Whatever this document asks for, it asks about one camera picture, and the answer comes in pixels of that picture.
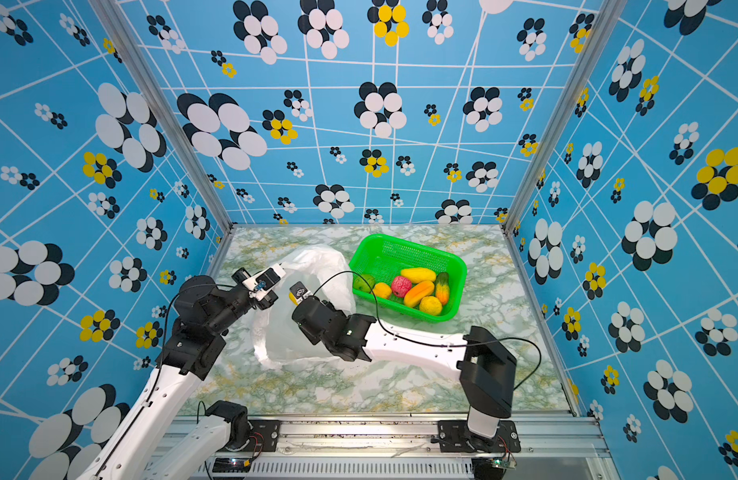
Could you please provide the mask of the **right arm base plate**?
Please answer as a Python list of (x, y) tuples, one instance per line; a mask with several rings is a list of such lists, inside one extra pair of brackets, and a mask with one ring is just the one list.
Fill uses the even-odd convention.
[(444, 453), (494, 453), (515, 454), (522, 450), (516, 425), (503, 420), (497, 433), (489, 439), (472, 433), (465, 420), (441, 420), (437, 422), (437, 433), (431, 442), (438, 444)]

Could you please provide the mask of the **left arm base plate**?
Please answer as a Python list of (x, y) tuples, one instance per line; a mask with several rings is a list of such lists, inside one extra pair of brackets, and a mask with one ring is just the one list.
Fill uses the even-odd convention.
[(278, 420), (247, 420), (244, 424), (229, 423), (229, 439), (220, 452), (268, 453), (277, 449), (282, 422)]

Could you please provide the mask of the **white plastic bag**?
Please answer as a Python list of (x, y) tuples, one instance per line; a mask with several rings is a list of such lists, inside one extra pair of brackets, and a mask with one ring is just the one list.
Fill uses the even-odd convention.
[(278, 299), (252, 323), (255, 358), (265, 370), (335, 360), (321, 336), (332, 316), (356, 310), (345, 256), (329, 246), (306, 246), (275, 266), (283, 269), (274, 289)]

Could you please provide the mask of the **aluminium corner post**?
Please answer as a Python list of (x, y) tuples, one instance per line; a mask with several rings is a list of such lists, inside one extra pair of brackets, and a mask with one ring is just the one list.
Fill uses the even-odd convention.
[(229, 235), (233, 230), (233, 224), (228, 212), (210, 186), (201, 162), (171, 111), (167, 98), (159, 88), (153, 69), (137, 47), (131, 29), (125, 23), (124, 15), (114, 1), (90, 1), (90, 5), (115, 47), (120, 51), (128, 72), (162, 126), (166, 139), (174, 148), (186, 173), (201, 194), (209, 211), (214, 215), (223, 234)]
[(626, 5), (627, 2), (621, 0), (607, 0), (602, 3), (602, 8), (596, 15), (596, 23), (591, 38), (579, 54), (567, 84), (550, 116), (549, 123), (541, 136), (538, 152), (529, 164), (509, 209), (505, 224), (507, 234), (512, 232), (512, 229), (521, 219), (522, 213), (532, 196), (535, 183), (566, 128), (571, 118), (573, 106), (597, 66)]

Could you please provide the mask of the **green round fruit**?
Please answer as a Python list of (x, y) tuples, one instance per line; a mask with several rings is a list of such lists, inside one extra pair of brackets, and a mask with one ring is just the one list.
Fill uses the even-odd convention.
[(369, 274), (355, 274), (353, 279), (353, 289), (356, 291), (371, 294), (375, 287), (376, 281)]

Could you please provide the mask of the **left aluminium corner post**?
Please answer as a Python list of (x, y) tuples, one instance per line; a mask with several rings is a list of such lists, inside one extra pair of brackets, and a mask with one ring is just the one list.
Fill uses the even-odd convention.
[(214, 215), (223, 234), (229, 235), (233, 230), (233, 224), (228, 212), (210, 186), (201, 162), (171, 111), (167, 98), (159, 88), (153, 69), (137, 47), (131, 29), (125, 23), (124, 15), (114, 1), (90, 1), (90, 5), (115, 47), (120, 51), (128, 72), (162, 126), (166, 139), (174, 148), (186, 173), (201, 194), (209, 211)]

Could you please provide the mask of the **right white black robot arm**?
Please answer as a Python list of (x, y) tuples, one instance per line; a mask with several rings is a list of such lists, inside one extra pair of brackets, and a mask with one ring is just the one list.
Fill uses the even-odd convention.
[(385, 325), (366, 314), (346, 314), (310, 296), (292, 320), (313, 345), (346, 362), (388, 361), (432, 370), (460, 383), (468, 400), (467, 428), (484, 441), (498, 436), (512, 414), (517, 359), (489, 330), (441, 335)]

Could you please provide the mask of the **small orange yellow fruit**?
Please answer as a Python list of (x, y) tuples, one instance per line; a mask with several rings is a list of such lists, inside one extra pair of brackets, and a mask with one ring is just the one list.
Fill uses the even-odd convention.
[(378, 298), (389, 299), (392, 295), (392, 288), (384, 282), (378, 282), (373, 286), (372, 293)]

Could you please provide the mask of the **aluminium front rail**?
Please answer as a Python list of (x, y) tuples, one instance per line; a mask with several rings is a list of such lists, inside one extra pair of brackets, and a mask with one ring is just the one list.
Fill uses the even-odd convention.
[[(457, 415), (287, 418), (277, 449), (218, 451), (188, 479), (616, 479), (599, 425), (552, 414), (517, 415), (515, 454), (444, 453), (431, 442), (441, 420)], [(157, 461), (195, 425), (178, 418), (151, 459)]]

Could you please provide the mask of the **yellow mango fruit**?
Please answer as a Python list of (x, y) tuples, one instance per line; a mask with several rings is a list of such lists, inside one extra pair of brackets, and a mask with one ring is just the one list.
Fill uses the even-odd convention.
[(407, 277), (414, 284), (419, 284), (424, 281), (434, 282), (437, 277), (437, 273), (431, 269), (424, 267), (415, 267), (403, 269), (400, 275)]

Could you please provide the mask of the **pink red round fruit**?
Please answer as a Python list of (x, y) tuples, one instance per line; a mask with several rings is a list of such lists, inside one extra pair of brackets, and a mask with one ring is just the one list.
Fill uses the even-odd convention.
[(405, 276), (396, 276), (390, 284), (391, 293), (403, 299), (407, 293), (414, 287), (414, 283)]

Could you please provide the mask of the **right aluminium corner post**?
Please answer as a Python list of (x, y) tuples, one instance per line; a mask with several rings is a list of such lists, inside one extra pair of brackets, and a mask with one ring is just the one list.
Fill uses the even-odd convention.
[(566, 128), (571, 118), (573, 106), (597, 66), (626, 5), (627, 2), (621, 0), (607, 0), (602, 3), (602, 8), (596, 15), (596, 23), (591, 38), (579, 54), (567, 84), (550, 116), (549, 123), (541, 136), (538, 152), (529, 164), (509, 209), (505, 224), (507, 234), (512, 232), (512, 229), (521, 219), (522, 213), (532, 196), (535, 183)]

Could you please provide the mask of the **green plastic basket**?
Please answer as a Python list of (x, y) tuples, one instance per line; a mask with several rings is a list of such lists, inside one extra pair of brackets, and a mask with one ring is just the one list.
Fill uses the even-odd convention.
[(385, 234), (361, 241), (350, 269), (374, 285), (354, 285), (354, 293), (409, 317), (447, 322), (458, 313), (468, 268), (460, 257)]

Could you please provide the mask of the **orange green papaya fruit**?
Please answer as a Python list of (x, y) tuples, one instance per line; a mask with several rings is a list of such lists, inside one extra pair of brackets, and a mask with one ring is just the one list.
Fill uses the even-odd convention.
[(450, 300), (451, 290), (449, 285), (449, 274), (441, 272), (435, 280), (435, 297), (442, 306), (446, 306)]

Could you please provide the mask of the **yellow wrinkled round fruit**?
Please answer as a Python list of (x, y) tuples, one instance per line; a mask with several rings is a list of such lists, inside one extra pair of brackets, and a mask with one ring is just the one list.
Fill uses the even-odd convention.
[(443, 304), (435, 296), (426, 296), (420, 301), (418, 309), (426, 315), (437, 317), (443, 311)]

